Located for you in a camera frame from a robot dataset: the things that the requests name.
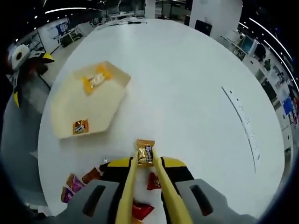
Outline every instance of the white pillar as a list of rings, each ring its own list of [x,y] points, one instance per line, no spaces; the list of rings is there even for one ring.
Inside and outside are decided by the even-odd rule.
[[[210,37],[219,40],[230,31],[236,31],[242,13],[242,0],[194,0],[189,26],[196,20],[212,25]]]
[[[145,0],[144,17],[154,19],[156,13],[156,0]]]

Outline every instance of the gold candy wrapper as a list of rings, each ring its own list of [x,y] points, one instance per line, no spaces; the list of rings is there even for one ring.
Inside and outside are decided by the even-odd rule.
[[[137,139],[138,148],[138,165],[142,167],[152,166],[153,163],[153,146],[155,141]]]
[[[89,128],[87,120],[79,120],[73,123],[73,134],[82,134],[87,133],[88,131]]]
[[[85,92],[88,95],[92,94],[92,92],[97,87],[99,87],[103,82],[112,78],[110,72],[108,72],[108,70],[102,65],[97,67],[96,72],[98,74],[91,78],[86,78],[86,77],[82,78]]]

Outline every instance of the tray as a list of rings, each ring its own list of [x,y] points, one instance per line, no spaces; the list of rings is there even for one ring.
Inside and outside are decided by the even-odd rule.
[[[82,77],[96,75],[99,65],[105,66],[113,78],[102,83],[88,96],[83,87]],[[129,74],[107,61],[85,66],[69,74],[51,101],[51,120],[57,138],[64,139],[107,130],[130,79]],[[74,135],[73,123],[86,119],[89,132]]]

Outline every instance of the pink candy wrapper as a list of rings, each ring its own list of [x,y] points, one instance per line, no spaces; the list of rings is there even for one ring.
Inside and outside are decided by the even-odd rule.
[[[66,181],[66,184],[71,188],[74,193],[77,193],[85,185],[74,175],[70,174],[69,178]]]

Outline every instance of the round white table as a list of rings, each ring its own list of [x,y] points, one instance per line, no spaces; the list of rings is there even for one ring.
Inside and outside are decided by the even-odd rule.
[[[110,128],[58,140],[50,119],[53,95],[70,72],[105,60],[132,77]],[[250,118],[261,155],[256,172],[245,131],[222,86],[234,90]],[[155,140],[158,155],[183,161],[239,214],[259,217],[284,170],[278,119],[255,76],[218,42],[174,21],[94,30],[61,69],[38,141],[39,174],[52,214],[67,206],[60,195],[69,173],[83,175],[104,158],[131,156],[137,138]]]

